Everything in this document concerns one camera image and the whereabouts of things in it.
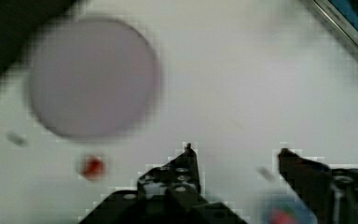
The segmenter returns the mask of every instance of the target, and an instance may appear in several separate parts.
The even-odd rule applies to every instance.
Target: white table surface
[[[160,58],[161,98],[132,131],[74,142],[34,119],[23,97],[29,74],[13,66],[0,82],[0,223],[76,223],[185,142],[198,152],[202,194],[250,223],[266,192],[287,188],[282,147],[358,167],[358,62],[299,2],[90,0],[72,13],[120,18],[144,34]],[[8,132],[28,146],[8,142]],[[103,180],[76,172],[87,152],[107,160]]]

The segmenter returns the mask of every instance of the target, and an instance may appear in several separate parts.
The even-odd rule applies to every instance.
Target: blue object
[[[296,224],[315,224],[316,217],[309,210],[309,208],[296,196],[289,194],[274,194],[275,196],[268,199],[264,206],[262,213],[262,223],[288,223],[288,219],[276,218],[277,211],[280,213],[279,217],[290,217],[293,221],[290,223]]]
[[[331,4],[347,19],[358,32],[358,16],[349,0],[330,0]]]

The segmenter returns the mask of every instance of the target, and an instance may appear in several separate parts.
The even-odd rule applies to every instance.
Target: small debris
[[[24,137],[22,137],[18,133],[13,132],[7,134],[7,140],[18,147],[26,147],[28,144],[27,140]]]

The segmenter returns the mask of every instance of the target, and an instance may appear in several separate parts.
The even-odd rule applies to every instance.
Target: round disc
[[[153,50],[121,21],[67,22],[45,35],[32,61],[31,107],[45,127],[67,137],[131,126],[159,84]]]

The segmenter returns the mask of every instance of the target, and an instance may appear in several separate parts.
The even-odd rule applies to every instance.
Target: red object
[[[287,213],[275,210],[270,217],[271,224],[297,224],[297,222]]]
[[[96,158],[90,157],[86,159],[86,165],[81,174],[86,177],[88,180],[94,180],[100,177],[104,172],[103,162]]]

